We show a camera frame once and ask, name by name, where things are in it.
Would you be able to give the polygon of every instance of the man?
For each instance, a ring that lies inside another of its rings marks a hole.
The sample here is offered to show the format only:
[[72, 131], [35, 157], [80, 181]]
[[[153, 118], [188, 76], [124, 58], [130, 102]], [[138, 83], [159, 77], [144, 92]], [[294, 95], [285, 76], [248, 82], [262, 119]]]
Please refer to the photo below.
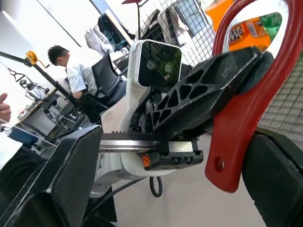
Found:
[[[101, 54], [90, 48], [81, 47], [75, 51], [68, 51], [55, 45], [48, 50], [48, 58], [53, 65], [66, 68], [73, 97], [79, 100], [91, 123], [100, 123], [100, 112], [102, 110], [96, 109], [96, 106], [83, 94], [84, 90], [87, 89], [86, 86], [88, 86], [88, 92], [92, 96], [95, 96], [98, 92], [91, 67], [102, 59]], [[97, 99], [99, 102], [105, 103], [108, 97], [98, 92]]]

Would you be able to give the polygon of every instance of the black cable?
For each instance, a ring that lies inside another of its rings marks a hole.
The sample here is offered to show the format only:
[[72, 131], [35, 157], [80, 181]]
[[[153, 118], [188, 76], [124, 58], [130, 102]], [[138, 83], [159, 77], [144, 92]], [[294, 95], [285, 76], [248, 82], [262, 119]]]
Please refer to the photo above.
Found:
[[153, 196], [156, 197], [156, 198], [159, 198], [159, 197], [161, 197], [161, 195], [163, 193], [163, 185], [162, 185], [161, 177], [157, 176], [157, 180], [158, 180], [158, 184], [159, 184], [158, 192], [156, 192], [156, 190], [155, 190], [155, 185], [154, 185], [154, 182], [153, 182], [153, 176], [150, 177], [150, 188], [151, 188], [151, 192], [152, 192]]
[[113, 197], [114, 195], [116, 195], [118, 192], [122, 191], [125, 188], [128, 188], [129, 186], [132, 186], [133, 184], [143, 180], [139, 179], [139, 180], [134, 180], [131, 181], [123, 186], [121, 186], [120, 188], [117, 188], [116, 190], [112, 191], [110, 194], [106, 195], [103, 198], [100, 198], [100, 200], [97, 202], [97, 204], [87, 213], [87, 215], [85, 216], [85, 218], [82, 221], [81, 227], [84, 227], [85, 224], [88, 222], [88, 220], [94, 215], [95, 211], [101, 206], [103, 205], [109, 198]]

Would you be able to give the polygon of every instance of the floor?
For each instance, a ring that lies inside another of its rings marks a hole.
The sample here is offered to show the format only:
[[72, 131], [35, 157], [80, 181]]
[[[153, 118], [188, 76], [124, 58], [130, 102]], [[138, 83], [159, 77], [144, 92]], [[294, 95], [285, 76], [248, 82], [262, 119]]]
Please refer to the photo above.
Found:
[[[207, 159], [209, 144], [199, 142]], [[163, 195], [155, 198], [145, 179], [115, 196], [121, 227], [265, 227], [244, 183], [234, 194], [213, 186], [205, 164], [162, 177]], [[116, 184], [114, 188], [126, 181]]]

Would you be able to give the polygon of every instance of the black plastic part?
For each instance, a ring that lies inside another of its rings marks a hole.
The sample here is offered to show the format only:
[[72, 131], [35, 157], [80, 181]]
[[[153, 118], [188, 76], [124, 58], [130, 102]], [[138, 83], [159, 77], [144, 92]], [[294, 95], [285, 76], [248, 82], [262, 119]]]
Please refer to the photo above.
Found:
[[65, 137], [26, 182], [0, 226], [79, 227], [94, 183], [100, 139], [100, 126]]
[[163, 194], [163, 184], [162, 184], [162, 180], [161, 177], [157, 176], [157, 180], [158, 180], [158, 185], [159, 185], [159, 190], [158, 192], [156, 192], [155, 189], [155, 184], [154, 184], [154, 177], [151, 176], [150, 177], [150, 188], [151, 188], [151, 192], [153, 194], [154, 197], [159, 198], [161, 197], [161, 195]]
[[159, 104], [150, 107], [153, 132], [165, 140], [174, 140], [186, 132], [184, 138], [188, 141], [203, 134], [261, 57], [256, 47], [250, 47], [199, 64]]
[[303, 152], [286, 136], [258, 129], [242, 176], [267, 227], [303, 226]]
[[144, 166], [145, 170], [150, 171], [187, 168], [202, 163], [204, 155], [202, 151], [165, 153], [160, 150], [141, 154], [141, 158], [150, 160], [149, 165]]

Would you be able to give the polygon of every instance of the mesh surface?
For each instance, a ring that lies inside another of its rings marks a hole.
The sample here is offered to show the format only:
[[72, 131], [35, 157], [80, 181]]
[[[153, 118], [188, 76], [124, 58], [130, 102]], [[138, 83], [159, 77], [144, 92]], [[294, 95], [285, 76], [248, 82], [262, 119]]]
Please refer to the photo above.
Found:
[[[184, 63], [196, 66], [212, 56], [215, 33], [212, 21], [203, 11], [214, 0], [149, 0], [140, 8], [141, 23], [155, 10], [173, 6], [189, 28], [190, 39], [181, 46]], [[275, 95], [264, 112], [259, 126], [279, 132], [303, 149], [303, 60]]]
[[53, 188], [56, 201], [73, 227], [81, 225], [89, 200], [100, 138], [100, 130], [94, 130], [78, 142]]
[[[203, 10], [199, 10], [200, 3], [197, 0], [149, 0], [140, 8], [141, 27], [149, 25], [151, 18], [148, 20], [148, 16], [155, 10], [160, 11], [159, 17], [163, 19], [165, 14], [161, 14], [161, 12], [171, 6], [178, 13], [180, 20], [188, 27], [188, 34], [186, 32], [177, 34], [180, 42], [186, 40], [185, 43], [179, 45], [183, 52], [183, 62], [195, 66], [199, 62], [209, 59], [212, 54], [215, 33], [211, 20]], [[169, 21], [176, 23], [177, 20], [174, 16], [171, 17], [171, 20], [165, 20], [167, 28], [172, 26]], [[160, 34], [158, 29], [153, 30], [153, 36], [158, 40], [162, 36], [162, 40], [159, 40], [161, 42], [167, 38], [167, 34]]]

